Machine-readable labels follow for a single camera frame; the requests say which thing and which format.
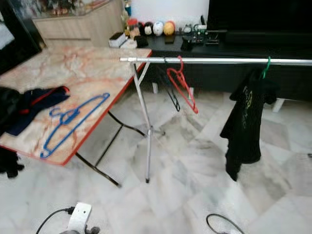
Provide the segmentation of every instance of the white wall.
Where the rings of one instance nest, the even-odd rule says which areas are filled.
[[[200,23],[200,16],[208,17],[209,0],[132,0],[132,17],[139,21],[172,20],[176,30],[185,24]]]

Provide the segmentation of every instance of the clothes hanger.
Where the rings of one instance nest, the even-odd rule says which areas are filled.
[[[195,100],[194,100],[194,97],[193,97],[193,94],[191,93],[190,91],[190,88],[188,86],[188,84],[186,83],[185,81],[185,77],[184,77],[184,74],[183,74],[183,68],[184,68],[184,64],[183,64],[183,61],[182,61],[182,57],[181,56],[178,56],[178,58],[180,59],[180,62],[181,62],[181,68],[180,70],[176,70],[174,68],[168,68],[167,69],[167,75],[170,79],[170,81],[172,82],[172,84],[174,84],[175,88],[178,90],[178,92],[182,95],[182,97],[185,99],[186,103],[191,107],[191,109],[197,114],[198,113],[198,109],[196,107],[196,104],[195,104]],[[180,90],[179,86],[177,85],[177,83],[175,82],[175,79],[172,77],[171,73],[174,73],[175,76],[176,76],[176,79],[179,81],[180,85],[186,89],[189,97],[191,100],[189,100],[185,95],[184,93],[182,92],[182,90]]]
[[[171,99],[171,101],[172,101],[176,111],[179,112],[180,109],[181,109],[180,108],[180,103],[179,103],[178,99],[176,98],[173,86],[170,83],[167,74],[159,66],[156,66],[156,67],[157,67],[157,69],[160,72],[159,79],[160,79],[161,83],[164,85],[164,87],[165,87],[165,89],[166,89],[166,91],[167,91],[167,93],[168,93],[168,95],[169,95],[169,97],[170,97],[170,99]]]
[[[269,56],[269,58],[268,58],[267,67],[265,69],[263,69],[263,71],[262,71],[262,78],[263,79],[265,78],[265,75],[267,74],[267,71],[270,67],[270,63],[271,63],[271,56]]]
[[[110,96],[109,93],[104,93],[103,95],[97,95],[95,97],[92,97],[91,99],[87,100],[86,102],[84,102],[83,104],[79,105],[78,107],[65,111],[65,112],[61,112],[60,108],[55,107],[54,109],[52,109],[50,111],[50,116],[51,117],[59,117],[59,123],[58,125],[55,127],[55,129],[52,131],[52,133],[49,135],[49,137],[47,138],[47,140],[45,141],[44,145],[43,145],[43,150],[40,153],[40,158],[48,158],[51,154],[53,154],[53,152],[55,150],[58,149],[59,146],[61,146],[65,140],[70,137],[70,135],[98,108],[100,107],[100,105],[106,101],[106,99]],[[80,108],[84,107],[85,105],[89,104],[90,102],[93,102],[94,100],[98,100],[101,99],[101,101],[85,116],[81,119],[81,121],[75,126],[73,127],[73,129],[70,130],[70,132],[64,136],[63,139],[61,139],[56,146],[50,148],[49,147],[49,143],[51,141],[51,139],[53,138],[54,134],[57,132],[57,130],[63,126],[63,125],[68,125],[70,124],[79,114],[80,114]]]

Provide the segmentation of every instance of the dark blue clothing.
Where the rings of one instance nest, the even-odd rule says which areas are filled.
[[[19,135],[41,110],[65,101],[69,97],[66,94],[68,91],[69,89],[65,86],[26,91],[21,95],[19,111],[12,117],[6,132],[14,136]]]

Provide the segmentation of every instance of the white ball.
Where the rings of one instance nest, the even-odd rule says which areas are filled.
[[[156,36],[160,36],[164,29],[164,24],[160,21],[154,23],[153,32]]]

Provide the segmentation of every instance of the clothes drying rack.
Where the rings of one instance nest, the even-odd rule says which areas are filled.
[[[151,125],[148,111],[146,108],[144,96],[141,92],[140,84],[142,83],[147,69],[150,63],[181,63],[179,58],[119,58],[121,62],[129,62],[130,66],[134,71],[134,81],[136,85],[136,91],[140,99],[144,119],[147,125],[147,160],[146,160],[146,176],[145,181],[149,183],[150,181],[150,165],[151,165],[151,152],[152,152],[152,135],[154,132],[165,134],[164,132],[156,131]],[[269,62],[268,58],[182,58],[183,63],[192,63],[192,64],[267,64]],[[140,77],[137,74],[137,67],[135,62],[145,63],[145,67]],[[311,59],[270,59],[271,65],[285,65],[285,66],[312,66]]]

